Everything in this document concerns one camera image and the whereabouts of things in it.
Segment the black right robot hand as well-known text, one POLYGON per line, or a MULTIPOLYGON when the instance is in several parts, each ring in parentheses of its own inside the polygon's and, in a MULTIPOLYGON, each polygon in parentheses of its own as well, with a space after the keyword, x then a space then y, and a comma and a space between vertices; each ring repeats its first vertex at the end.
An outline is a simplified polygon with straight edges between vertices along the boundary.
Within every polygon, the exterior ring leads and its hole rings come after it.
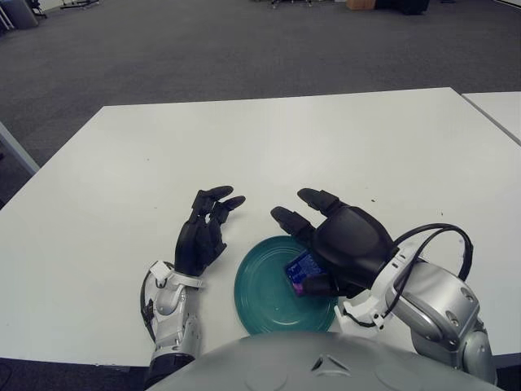
POLYGON ((384 226, 363 209, 327 191, 302 188, 297 195, 325 217, 319 226, 282 206, 273 208, 270 214, 322 268, 318 275, 304 279, 303 294, 354 298, 371 289, 398 252, 384 226))

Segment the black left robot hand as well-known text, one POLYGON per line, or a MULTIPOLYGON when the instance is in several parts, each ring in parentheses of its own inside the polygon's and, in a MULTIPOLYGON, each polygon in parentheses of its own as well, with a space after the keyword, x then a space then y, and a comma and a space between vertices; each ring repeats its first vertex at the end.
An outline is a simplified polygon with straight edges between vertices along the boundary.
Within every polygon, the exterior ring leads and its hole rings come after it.
POLYGON ((174 269, 182 275, 200 277, 224 252, 221 226, 246 197, 228 198, 232 186, 199 190, 191 205, 190 216, 183 224, 174 251, 174 269))

